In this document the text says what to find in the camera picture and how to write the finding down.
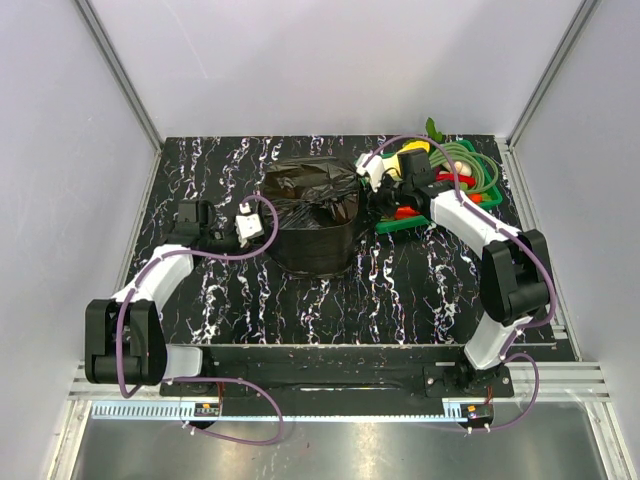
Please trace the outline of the black trash bag roll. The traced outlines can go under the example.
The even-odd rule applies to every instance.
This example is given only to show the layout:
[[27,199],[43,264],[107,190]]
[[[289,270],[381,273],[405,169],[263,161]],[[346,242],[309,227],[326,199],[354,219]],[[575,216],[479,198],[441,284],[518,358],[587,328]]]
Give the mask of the black trash bag roll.
[[333,156],[278,160],[265,172],[261,194],[276,210],[278,233],[268,255],[298,277],[346,271],[366,223],[355,165]]

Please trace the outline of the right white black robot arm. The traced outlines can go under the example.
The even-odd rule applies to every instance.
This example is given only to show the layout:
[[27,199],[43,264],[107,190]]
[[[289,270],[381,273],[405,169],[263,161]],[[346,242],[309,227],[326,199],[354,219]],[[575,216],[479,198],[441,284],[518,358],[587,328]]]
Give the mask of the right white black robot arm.
[[453,171],[449,180],[439,178],[423,149],[398,153],[394,165],[369,155],[357,171],[367,178],[386,214],[409,207],[454,234],[480,258],[483,316],[462,359],[446,376],[462,393],[480,394],[515,339],[555,315],[557,293],[544,235],[509,226],[478,207],[461,190],[458,173]]

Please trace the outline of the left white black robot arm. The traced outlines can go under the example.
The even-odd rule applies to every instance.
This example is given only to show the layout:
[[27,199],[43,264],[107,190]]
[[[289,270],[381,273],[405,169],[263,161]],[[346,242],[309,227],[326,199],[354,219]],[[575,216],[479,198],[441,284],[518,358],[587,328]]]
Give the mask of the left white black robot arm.
[[213,390],[217,372],[187,348],[170,358],[160,314],[171,295],[200,263],[202,252],[240,253],[259,221],[243,204],[227,226],[213,222],[208,201],[183,201],[177,219],[154,248],[152,256],[123,289],[108,299],[91,301],[85,312],[85,375],[93,384],[157,385],[174,369],[193,394]]

